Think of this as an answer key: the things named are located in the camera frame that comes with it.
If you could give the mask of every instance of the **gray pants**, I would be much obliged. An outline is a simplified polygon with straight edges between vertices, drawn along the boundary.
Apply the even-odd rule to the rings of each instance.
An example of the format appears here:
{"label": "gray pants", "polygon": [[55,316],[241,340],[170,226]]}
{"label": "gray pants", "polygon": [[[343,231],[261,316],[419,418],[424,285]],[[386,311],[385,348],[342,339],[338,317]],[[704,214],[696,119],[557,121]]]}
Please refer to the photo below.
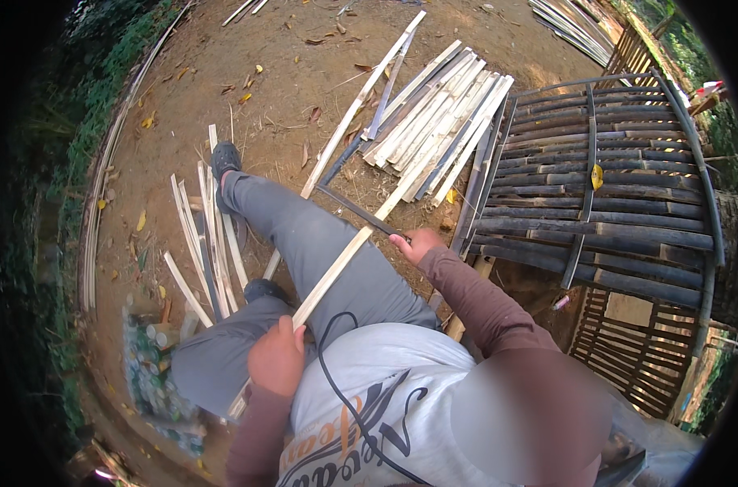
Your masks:
{"label": "gray pants", "polygon": [[[279,250],[302,299],[358,233],[349,222],[315,203],[275,182],[243,172],[226,177],[224,195],[226,204]],[[331,318],[344,311],[355,315],[358,326],[411,323],[437,329],[441,325],[431,307],[413,293],[370,241],[355,254],[307,320],[318,345]],[[259,297],[180,344],[172,358],[179,393],[229,419],[228,407],[248,379],[250,348],[280,316],[293,313],[276,297]],[[354,326],[350,317],[338,318],[328,331],[325,347]],[[315,346],[307,346],[306,363],[316,356]]]}

